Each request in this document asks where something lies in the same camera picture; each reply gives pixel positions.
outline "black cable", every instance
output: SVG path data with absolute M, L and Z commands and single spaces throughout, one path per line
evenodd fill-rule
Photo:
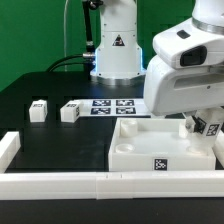
M 57 60 L 56 62 L 54 62 L 47 70 L 46 72 L 50 72 L 52 70 L 52 68 L 54 68 L 55 66 L 57 66 L 58 64 L 60 64 L 61 62 L 64 62 L 64 61 L 68 61 L 68 60 L 71 60 L 71 59 L 74 59 L 74 58 L 82 58 L 82 54 L 77 54 L 77 55 L 70 55 L 70 56 L 67 56 L 65 58 L 62 58 L 62 59 L 59 59 Z
M 66 66 L 66 65 L 83 65 L 83 64 L 90 64 L 90 62 L 71 62 L 71 63 L 63 63 L 63 64 L 59 64 L 56 65 L 55 67 L 53 67 L 49 72 L 53 72 L 55 69 L 62 67 L 62 66 Z
M 85 30 L 86 31 L 86 50 L 88 52 L 94 52 L 95 47 L 93 44 L 88 1 L 82 2 L 82 6 L 83 6 L 83 12 L 84 12 L 85 27 L 86 27 L 86 30 Z

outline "green wall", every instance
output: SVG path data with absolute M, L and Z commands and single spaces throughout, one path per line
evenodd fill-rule
M 22 74 L 44 71 L 63 57 L 64 4 L 65 0 L 0 1 L 0 91 Z M 145 64 L 154 55 L 153 36 L 189 18 L 193 6 L 194 0 L 138 0 L 138 40 Z M 71 0 L 68 17 L 68 53 L 81 53 L 85 51 L 81 0 Z M 91 12 L 91 18 L 99 43 L 99 12 Z

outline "tabletop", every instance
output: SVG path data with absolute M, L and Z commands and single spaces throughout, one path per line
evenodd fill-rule
M 83 72 L 34 72 L 0 93 L 0 138 L 19 131 L 22 147 L 6 173 L 108 171 L 107 153 L 116 117 L 60 121 L 74 99 L 142 98 L 143 83 L 111 87 Z M 34 100 L 47 100 L 45 123 L 30 123 Z M 171 118 L 181 118 L 181 114 Z M 0 223 L 223 223 L 222 198 L 0 201 Z

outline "warning label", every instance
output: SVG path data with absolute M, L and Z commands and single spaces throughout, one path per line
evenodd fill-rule
M 118 35 L 116 40 L 114 41 L 113 46 L 117 46 L 117 47 L 123 47 L 124 45 L 124 41 L 122 40 L 121 36 Z

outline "small white box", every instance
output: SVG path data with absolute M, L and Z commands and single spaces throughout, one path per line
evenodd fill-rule
M 75 123 L 80 116 L 80 107 L 82 102 L 80 100 L 71 100 L 60 110 L 61 121 L 68 123 Z
M 45 122 L 47 116 L 47 101 L 33 101 L 30 109 L 30 122 Z

